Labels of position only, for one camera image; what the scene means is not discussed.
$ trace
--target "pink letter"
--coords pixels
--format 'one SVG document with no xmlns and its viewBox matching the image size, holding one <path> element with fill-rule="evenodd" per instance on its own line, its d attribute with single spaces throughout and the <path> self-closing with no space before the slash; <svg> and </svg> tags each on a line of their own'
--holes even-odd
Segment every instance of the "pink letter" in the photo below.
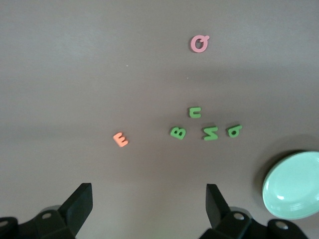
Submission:
<svg viewBox="0 0 319 239">
<path fill-rule="evenodd" d="M 196 47 L 197 40 L 199 40 L 199 42 L 202 43 L 202 47 L 199 49 Z M 190 42 L 190 47 L 194 52 L 197 52 L 197 53 L 203 52 L 204 50 L 206 50 L 208 46 L 208 40 L 209 40 L 209 36 L 202 36 L 202 35 L 195 36 Z"/>
<path fill-rule="evenodd" d="M 117 133 L 113 136 L 114 141 L 119 145 L 119 147 L 123 147 L 127 145 L 129 142 L 125 139 L 122 132 Z"/>
</svg>

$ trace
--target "plate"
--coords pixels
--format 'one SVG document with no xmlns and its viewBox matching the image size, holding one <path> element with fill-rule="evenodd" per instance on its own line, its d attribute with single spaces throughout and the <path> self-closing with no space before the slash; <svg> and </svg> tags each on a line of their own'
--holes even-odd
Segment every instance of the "plate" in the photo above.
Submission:
<svg viewBox="0 0 319 239">
<path fill-rule="evenodd" d="M 300 219 L 319 211 L 319 152 L 284 158 L 267 174 L 263 200 L 268 211 L 283 219 Z"/>
</svg>

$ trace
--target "gray surface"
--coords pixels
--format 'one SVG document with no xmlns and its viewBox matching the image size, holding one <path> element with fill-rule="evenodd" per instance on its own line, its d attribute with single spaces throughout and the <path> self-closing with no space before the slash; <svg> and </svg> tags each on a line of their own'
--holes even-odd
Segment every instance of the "gray surface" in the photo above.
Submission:
<svg viewBox="0 0 319 239">
<path fill-rule="evenodd" d="M 265 224 L 266 168 L 319 150 L 317 0 L 0 0 L 0 53 L 0 215 L 21 223 L 91 182 L 78 239 L 196 239 L 206 183 Z M 315 239 L 318 221 L 294 222 Z"/>
</svg>

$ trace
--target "pink letter q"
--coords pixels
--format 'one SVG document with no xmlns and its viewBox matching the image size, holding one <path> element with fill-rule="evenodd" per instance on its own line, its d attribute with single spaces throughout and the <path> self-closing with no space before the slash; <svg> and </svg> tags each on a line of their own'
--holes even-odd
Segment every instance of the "pink letter q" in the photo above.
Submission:
<svg viewBox="0 0 319 239">
<path fill-rule="evenodd" d="M 196 41 L 198 40 L 199 42 L 202 43 L 202 47 L 199 49 L 196 47 Z M 190 42 L 190 47 L 194 52 L 201 53 L 206 50 L 208 46 L 208 40 L 209 40 L 209 36 L 202 36 L 202 35 L 195 36 Z"/>
</svg>

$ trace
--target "teal plate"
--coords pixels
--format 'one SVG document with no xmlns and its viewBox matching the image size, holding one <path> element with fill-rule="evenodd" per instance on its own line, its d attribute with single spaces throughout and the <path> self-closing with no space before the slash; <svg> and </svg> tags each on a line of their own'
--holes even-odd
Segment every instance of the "teal plate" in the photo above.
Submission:
<svg viewBox="0 0 319 239">
<path fill-rule="evenodd" d="M 283 219 L 319 212 L 319 152 L 302 152 L 277 163 L 267 174 L 263 199 L 268 211 Z"/>
</svg>

